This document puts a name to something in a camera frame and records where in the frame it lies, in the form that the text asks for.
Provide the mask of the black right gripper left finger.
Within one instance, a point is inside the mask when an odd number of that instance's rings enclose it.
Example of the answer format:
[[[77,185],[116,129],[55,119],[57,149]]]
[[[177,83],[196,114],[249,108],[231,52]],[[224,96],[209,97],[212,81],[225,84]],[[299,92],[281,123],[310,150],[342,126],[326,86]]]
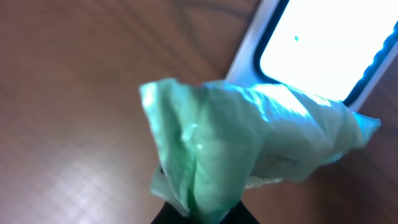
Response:
[[[182,216],[171,204],[165,202],[151,224],[189,224],[190,219]]]

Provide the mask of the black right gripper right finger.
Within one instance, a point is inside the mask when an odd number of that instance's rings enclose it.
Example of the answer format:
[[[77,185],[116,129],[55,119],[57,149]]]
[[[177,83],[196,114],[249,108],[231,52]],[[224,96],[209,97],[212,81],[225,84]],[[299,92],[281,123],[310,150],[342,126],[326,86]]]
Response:
[[[260,224],[240,200],[220,224]]]

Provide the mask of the light teal snack packet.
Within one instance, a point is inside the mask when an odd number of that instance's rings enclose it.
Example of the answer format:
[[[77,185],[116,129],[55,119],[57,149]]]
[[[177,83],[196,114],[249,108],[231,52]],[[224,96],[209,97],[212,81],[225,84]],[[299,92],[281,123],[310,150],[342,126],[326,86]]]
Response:
[[[363,148],[381,124],[284,85],[168,78],[139,94],[159,158],[150,190],[200,223],[221,222],[246,188],[305,180]]]

